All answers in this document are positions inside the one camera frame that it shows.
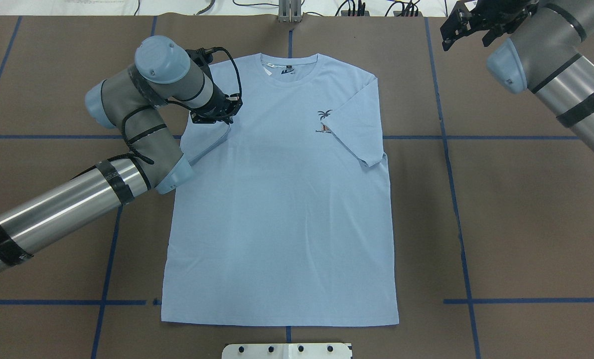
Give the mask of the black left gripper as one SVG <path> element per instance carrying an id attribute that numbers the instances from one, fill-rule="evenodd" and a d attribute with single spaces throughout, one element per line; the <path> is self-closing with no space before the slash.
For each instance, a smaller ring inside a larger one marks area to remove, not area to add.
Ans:
<path id="1" fill-rule="evenodd" d="M 190 110 L 191 122 L 193 124 L 215 124 L 221 121 L 231 125 L 242 105 L 241 93 L 227 96 L 215 92 L 205 105 Z"/>

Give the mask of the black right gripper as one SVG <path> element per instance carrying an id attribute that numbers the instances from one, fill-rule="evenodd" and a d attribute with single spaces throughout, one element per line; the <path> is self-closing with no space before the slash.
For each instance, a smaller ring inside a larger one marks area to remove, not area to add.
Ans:
<path id="1" fill-rule="evenodd" d="M 460 0 L 458 4 L 458 13 L 451 13 L 440 27 L 444 51 L 480 30 L 497 37 L 512 34 L 539 7 L 538 0 Z"/>

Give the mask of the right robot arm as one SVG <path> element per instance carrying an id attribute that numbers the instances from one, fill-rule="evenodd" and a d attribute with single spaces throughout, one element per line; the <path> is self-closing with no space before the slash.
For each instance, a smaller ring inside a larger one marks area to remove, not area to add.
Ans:
<path id="1" fill-rule="evenodd" d="M 594 152 L 594 64 L 577 50 L 594 32 L 594 0 L 459 0 L 440 31 L 445 51 L 475 32 L 484 47 L 508 34 L 488 71 L 513 94 L 533 93 Z"/>

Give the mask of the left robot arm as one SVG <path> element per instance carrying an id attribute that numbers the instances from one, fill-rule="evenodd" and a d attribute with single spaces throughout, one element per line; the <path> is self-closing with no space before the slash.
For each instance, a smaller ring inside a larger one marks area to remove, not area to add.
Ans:
<path id="1" fill-rule="evenodd" d="M 90 116 L 119 130 L 128 152 L 1 213 L 0 273 L 149 190 L 165 194 L 190 180 L 192 160 L 159 110 L 173 104 L 187 109 L 195 124 L 232 123 L 242 106 L 242 83 L 232 95 L 215 84 L 209 67 L 215 52 L 226 50 L 186 50 L 166 36 L 151 36 L 131 65 L 87 92 Z"/>

